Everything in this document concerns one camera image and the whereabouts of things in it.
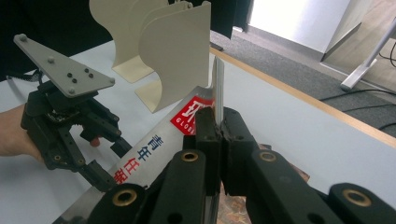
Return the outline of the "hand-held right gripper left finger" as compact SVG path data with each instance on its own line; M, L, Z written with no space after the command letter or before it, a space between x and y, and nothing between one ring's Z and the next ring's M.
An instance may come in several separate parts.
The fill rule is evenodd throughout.
M219 129L211 107L200 109L195 114L195 134L183 137L184 149L196 149L205 154L205 190L207 196L219 193L220 187Z

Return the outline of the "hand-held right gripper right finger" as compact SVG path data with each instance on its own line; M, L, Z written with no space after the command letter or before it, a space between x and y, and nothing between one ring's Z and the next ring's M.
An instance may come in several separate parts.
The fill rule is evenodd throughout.
M225 192L231 196L246 196L249 185L247 161L250 154L258 149L258 144L240 113L229 107L224 108L221 130L221 180Z

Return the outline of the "beige expandable book rack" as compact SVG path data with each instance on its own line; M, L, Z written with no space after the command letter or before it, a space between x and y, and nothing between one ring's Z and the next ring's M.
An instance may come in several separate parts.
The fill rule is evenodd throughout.
M150 112L208 85L210 2L90 0L89 8L113 38L117 74L130 83L159 76L135 90Z

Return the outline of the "white metal desk frame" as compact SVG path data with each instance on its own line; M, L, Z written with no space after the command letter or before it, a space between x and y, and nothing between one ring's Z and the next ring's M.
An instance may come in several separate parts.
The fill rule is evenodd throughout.
M380 50L386 45L389 39L396 33L396 17L393 19L388 30L379 40L378 44L375 46L374 50L368 56L368 58L360 64L351 74L349 74L346 79L340 84L340 88L343 91L351 91L358 82L365 76L369 69L375 64L376 57Z

